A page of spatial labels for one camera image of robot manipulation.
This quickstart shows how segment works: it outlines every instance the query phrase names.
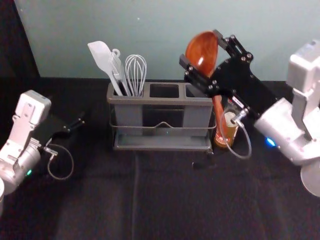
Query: black table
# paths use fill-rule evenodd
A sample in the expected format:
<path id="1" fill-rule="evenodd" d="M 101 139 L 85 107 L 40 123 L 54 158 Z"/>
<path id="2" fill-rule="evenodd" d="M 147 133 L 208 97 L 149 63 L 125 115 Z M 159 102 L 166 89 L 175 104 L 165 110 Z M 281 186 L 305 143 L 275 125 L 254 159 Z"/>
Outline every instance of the black table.
<path id="1" fill-rule="evenodd" d="M 284 82 L 266 82 L 291 98 Z M 71 122 L 91 108 L 87 124 L 67 142 L 75 172 L 48 176 L 45 164 L 5 198 L 0 239 L 320 239 L 320 199 L 309 194 L 300 168 L 268 148 L 251 125 L 253 154 L 239 160 L 201 152 L 112 151 L 103 79 L 0 79 L 0 144 L 8 138 L 19 95 L 52 97 L 52 113 Z M 234 147 L 244 153 L 241 134 Z"/>

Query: kitchen utensil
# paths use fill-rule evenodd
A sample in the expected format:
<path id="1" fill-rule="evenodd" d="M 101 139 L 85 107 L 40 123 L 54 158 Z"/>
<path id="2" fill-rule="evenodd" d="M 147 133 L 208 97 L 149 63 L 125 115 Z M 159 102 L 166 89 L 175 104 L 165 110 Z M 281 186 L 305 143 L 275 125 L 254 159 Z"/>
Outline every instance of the kitchen utensil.
<path id="1" fill-rule="evenodd" d="M 145 58 L 139 54 L 129 55 L 125 60 L 125 75 L 132 94 L 141 96 L 147 76 Z"/>
<path id="2" fill-rule="evenodd" d="M 218 39 L 213 31 L 205 31 L 196 35 L 188 44 L 185 56 L 196 69 L 208 78 L 215 70 L 218 56 Z M 220 133 L 220 120 L 224 109 L 219 96 L 212 98 L 213 109 L 215 113 L 217 133 Z M 221 123 L 223 132 L 227 132 L 227 124 L 223 119 Z"/>
<path id="3" fill-rule="evenodd" d="M 120 87 L 114 77 L 113 67 L 110 63 L 111 51 L 103 41 L 94 41 L 87 44 L 93 56 L 95 64 L 110 78 L 113 88 L 118 96 L 123 96 Z"/>
<path id="4" fill-rule="evenodd" d="M 131 96 L 131 92 L 128 88 L 127 80 L 126 80 L 126 74 L 125 74 L 125 68 L 120 60 L 120 51 L 118 49 L 113 49 L 111 52 L 111 64 L 112 64 L 112 71 L 114 78 L 117 81 L 120 81 L 122 83 L 122 86 L 124 88 L 124 91 L 127 96 Z"/>

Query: wire whisk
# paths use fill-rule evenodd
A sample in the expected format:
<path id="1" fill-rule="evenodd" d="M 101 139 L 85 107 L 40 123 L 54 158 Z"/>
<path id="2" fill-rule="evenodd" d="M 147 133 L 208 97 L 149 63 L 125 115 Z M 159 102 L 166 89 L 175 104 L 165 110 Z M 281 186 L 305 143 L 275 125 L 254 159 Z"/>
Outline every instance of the wire whisk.
<path id="1" fill-rule="evenodd" d="M 125 77 L 133 96 L 141 96 L 147 76 L 147 62 L 138 54 L 131 54 L 125 60 Z"/>

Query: wooden ladle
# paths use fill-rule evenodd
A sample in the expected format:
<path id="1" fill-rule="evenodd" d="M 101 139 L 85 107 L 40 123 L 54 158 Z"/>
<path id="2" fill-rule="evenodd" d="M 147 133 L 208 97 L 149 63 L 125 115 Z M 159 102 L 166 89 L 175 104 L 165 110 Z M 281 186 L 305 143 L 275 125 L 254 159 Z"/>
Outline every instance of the wooden ladle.
<path id="1" fill-rule="evenodd" d="M 218 39 L 212 31 L 205 31 L 196 35 L 188 44 L 185 51 L 186 58 L 196 69 L 208 78 L 214 73 L 218 56 Z M 224 113 L 221 97 L 212 98 L 217 130 L 220 130 L 220 120 Z M 227 132 L 227 124 L 223 119 L 223 132 Z"/>

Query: utensil holder compartment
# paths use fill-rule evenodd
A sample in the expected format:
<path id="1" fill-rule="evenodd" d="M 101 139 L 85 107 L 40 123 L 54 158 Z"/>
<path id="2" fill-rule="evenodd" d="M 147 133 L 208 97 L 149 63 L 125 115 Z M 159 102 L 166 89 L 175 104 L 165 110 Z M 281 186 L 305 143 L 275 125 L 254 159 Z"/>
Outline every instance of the utensil holder compartment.
<path id="1" fill-rule="evenodd" d="M 145 82 L 142 92 L 118 96 L 109 84 L 114 148 L 124 141 L 130 144 L 125 149 L 211 149 L 216 122 L 210 98 L 185 82 Z"/>

